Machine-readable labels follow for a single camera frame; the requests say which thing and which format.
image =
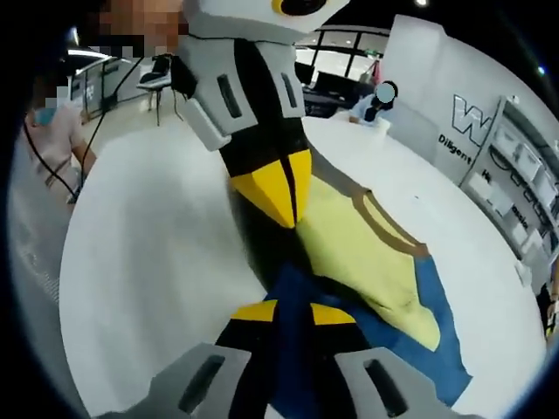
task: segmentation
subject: black slot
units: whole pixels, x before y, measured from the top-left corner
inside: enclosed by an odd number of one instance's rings
[[[284,72],[281,73],[281,78],[283,79],[284,85],[286,85],[287,96],[289,97],[289,103],[291,107],[297,107],[297,100],[295,100],[295,93],[293,92],[293,86],[291,86],[291,80],[287,77]]]
[[[384,408],[389,417],[398,417],[408,410],[408,405],[398,391],[395,382],[379,361],[372,361],[367,367],[367,374],[373,381],[376,391],[381,396]]]
[[[221,75],[217,78],[217,84],[219,85],[221,96],[224,98],[225,105],[227,106],[231,117],[239,118],[242,116],[241,109],[238,107],[237,100],[233,94],[233,89],[231,89],[229,78],[225,74]]]
[[[225,358],[223,356],[212,355],[202,364],[184,391],[184,395],[178,404],[180,410],[192,415],[192,412],[196,410],[208,394],[208,389],[224,362]]]

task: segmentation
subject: white robot head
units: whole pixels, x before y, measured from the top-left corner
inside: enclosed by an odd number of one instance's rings
[[[183,11],[190,32],[204,38],[212,32],[222,37],[224,31],[230,31],[232,38],[262,38],[266,27],[274,28],[270,30],[272,37],[280,33],[278,29],[284,29],[303,38],[348,3],[349,0],[184,0]]]

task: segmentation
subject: person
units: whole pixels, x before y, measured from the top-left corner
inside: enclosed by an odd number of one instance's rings
[[[556,307],[559,304],[559,258],[553,263],[550,281],[542,287],[540,294],[536,300],[540,308],[540,316],[542,318],[543,329],[546,333],[546,341],[550,346],[559,335],[559,325],[555,328],[549,326],[549,321],[553,318]]]
[[[376,117],[390,120],[390,111],[394,99],[398,96],[398,88],[393,81],[384,81],[375,92],[359,100],[349,111],[349,122],[372,127]]]
[[[73,210],[82,183],[81,169],[86,177],[96,156],[92,150],[86,154],[79,110],[71,104],[56,105],[56,89],[56,72],[35,79],[20,137],[35,171],[58,200]],[[72,166],[72,156],[83,162],[83,168]]]

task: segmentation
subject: white armor piece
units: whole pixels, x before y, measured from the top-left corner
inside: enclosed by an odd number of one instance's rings
[[[189,35],[171,66],[172,87],[186,99],[179,112],[220,150],[233,186],[287,228],[306,206],[311,165],[293,45],[348,2],[183,1]]]

